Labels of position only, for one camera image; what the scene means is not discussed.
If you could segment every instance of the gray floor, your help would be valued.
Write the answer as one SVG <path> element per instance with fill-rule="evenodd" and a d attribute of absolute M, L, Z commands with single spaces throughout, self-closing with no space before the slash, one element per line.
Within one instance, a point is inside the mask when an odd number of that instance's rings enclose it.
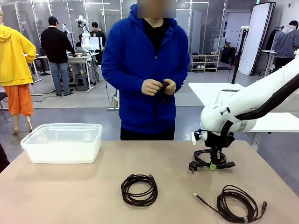
<path fill-rule="evenodd" d="M 177 107 L 175 140 L 191 139 L 190 133 L 200 128 L 202 108 L 201 106 Z M 35 109 L 33 123 L 34 126 L 45 123 L 99 123 L 103 125 L 103 140 L 120 139 L 118 112 L 107 111 L 105 108 Z M 21 118 L 20 120 L 20 136 L 12 136 L 12 131 L 13 122 L 7 123 L 3 116 L 0 116 L 0 142 L 10 161 L 22 152 L 19 143 L 28 131 L 25 119 Z M 235 136 L 237 140 L 251 142 L 251 139 L 245 133 L 236 133 Z M 299 196 L 298 145 L 297 133 L 265 133 L 258 153 Z"/>
<path fill-rule="evenodd" d="M 232 79 L 234 71 L 230 72 L 230 80 Z M 177 106 L 202 106 L 202 102 L 193 94 L 192 90 L 189 88 L 188 83 L 193 82 L 228 82 L 229 71 L 221 70 L 218 72 L 199 72 L 193 73 L 189 72 L 187 79 L 185 80 L 185 85 L 182 86 L 180 91 L 176 93 L 176 105 Z M 109 98 L 111 101 L 111 97 L 115 94 L 115 88 L 110 84 L 107 84 L 106 91 L 106 83 L 97 83 L 94 89 L 85 93 L 84 91 L 75 92 L 75 94 L 58 98 L 55 94 L 50 97 L 42 100 L 43 98 L 49 96 L 47 94 L 54 89 L 53 80 L 51 76 L 43 76 L 44 80 L 35 83 L 33 85 L 34 93 L 46 93 L 43 96 L 33 96 L 33 101 L 41 101 L 33 103 L 34 108 L 107 108 L 113 107 L 111 103 L 109 103 L 107 99 L 107 91 L 109 94 Z M 260 79 L 259 76 L 246 76 L 238 73 L 236 82 L 247 86 L 252 84 L 257 79 Z"/>

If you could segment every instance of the cable tie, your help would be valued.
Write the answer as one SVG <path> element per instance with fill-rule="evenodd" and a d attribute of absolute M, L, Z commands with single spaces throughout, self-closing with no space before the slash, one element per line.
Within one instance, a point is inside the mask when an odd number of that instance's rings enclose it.
<path fill-rule="evenodd" d="M 244 216 L 244 223 L 248 223 L 248 219 L 247 219 L 247 216 Z"/>

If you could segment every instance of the hand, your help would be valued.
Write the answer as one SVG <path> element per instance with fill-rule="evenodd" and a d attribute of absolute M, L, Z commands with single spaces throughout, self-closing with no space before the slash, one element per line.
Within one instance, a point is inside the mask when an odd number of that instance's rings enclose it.
<path fill-rule="evenodd" d="M 148 96 L 154 96 L 162 88 L 162 83 L 154 79 L 146 79 L 142 83 L 141 92 Z"/>
<path fill-rule="evenodd" d="M 164 82 L 169 83 L 169 85 L 165 88 L 165 94 L 173 95 L 177 89 L 177 85 L 171 79 L 165 79 Z"/>

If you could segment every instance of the green tag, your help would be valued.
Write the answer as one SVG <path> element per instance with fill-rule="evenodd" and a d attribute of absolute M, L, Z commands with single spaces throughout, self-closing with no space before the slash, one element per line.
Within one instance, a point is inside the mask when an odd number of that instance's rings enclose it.
<path fill-rule="evenodd" d="M 216 165 L 214 165 L 214 164 L 210 164 L 210 170 L 216 170 Z"/>

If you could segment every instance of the gray hoodie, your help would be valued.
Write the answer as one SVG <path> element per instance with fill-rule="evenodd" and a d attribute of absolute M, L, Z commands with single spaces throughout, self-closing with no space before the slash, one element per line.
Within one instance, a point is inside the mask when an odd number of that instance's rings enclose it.
<path fill-rule="evenodd" d="M 296 26 L 288 25 L 278 32 L 273 48 L 279 58 L 294 58 L 294 51 L 299 49 L 299 32 Z"/>

